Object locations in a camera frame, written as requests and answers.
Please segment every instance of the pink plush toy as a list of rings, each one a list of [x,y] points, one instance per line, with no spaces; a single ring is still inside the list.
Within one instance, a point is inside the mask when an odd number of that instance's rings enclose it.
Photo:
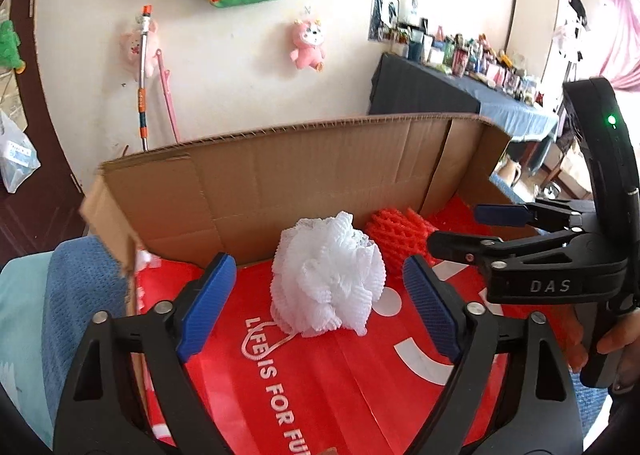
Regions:
[[[140,74],[140,30],[136,29],[120,36],[120,55],[125,68],[138,79]],[[146,41],[145,76],[150,78],[158,65],[156,51],[160,47],[158,23],[151,19],[149,38]]]
[[[302,70],[312,67],[318,72],[324,69],[324,33],[320,20],[297,20],[293,28],[293,43],[297,49],[291,53],[291,61]]]

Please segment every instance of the dark tablecloth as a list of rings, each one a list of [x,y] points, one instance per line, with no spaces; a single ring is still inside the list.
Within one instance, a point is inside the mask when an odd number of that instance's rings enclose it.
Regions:
[[[469,77],[447,76],[385,53],[372,80],[369,114],[470,112],[493,121],[514,141],[542,141],[558,130],[558,115],[537,110]]]

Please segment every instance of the white cabinet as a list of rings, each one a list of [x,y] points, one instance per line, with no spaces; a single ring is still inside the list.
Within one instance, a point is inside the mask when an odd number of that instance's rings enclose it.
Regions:
[[[507,55],[525,59],[527,74],[542,80],[545,108],[556,108],[569,63],[554,41],[557,28],[575,24],[578,16],[569,0],[516,0]]]

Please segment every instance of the blue rubber fingertip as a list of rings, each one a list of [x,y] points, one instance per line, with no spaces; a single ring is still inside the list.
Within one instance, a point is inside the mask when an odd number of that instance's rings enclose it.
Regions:
[[[525,206],[479,204],[474,209],[474,218],[487,226],[522,228],[531,221],[532,215]]]
[[[455,362],[462,353],[458,326],[414,257],[404,261],[402,279],[436,349]]]
[[[183,363],[202,351],[235,283],[236,261],[225,255],[182,320],[182,338],[176,353]]]

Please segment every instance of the pink curtain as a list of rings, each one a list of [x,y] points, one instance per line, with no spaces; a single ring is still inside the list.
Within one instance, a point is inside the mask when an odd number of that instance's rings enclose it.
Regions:
[[[614,89],[640,92],[640,19],[636,0],[614,0],[618,15],[613,45],[600,69]]]

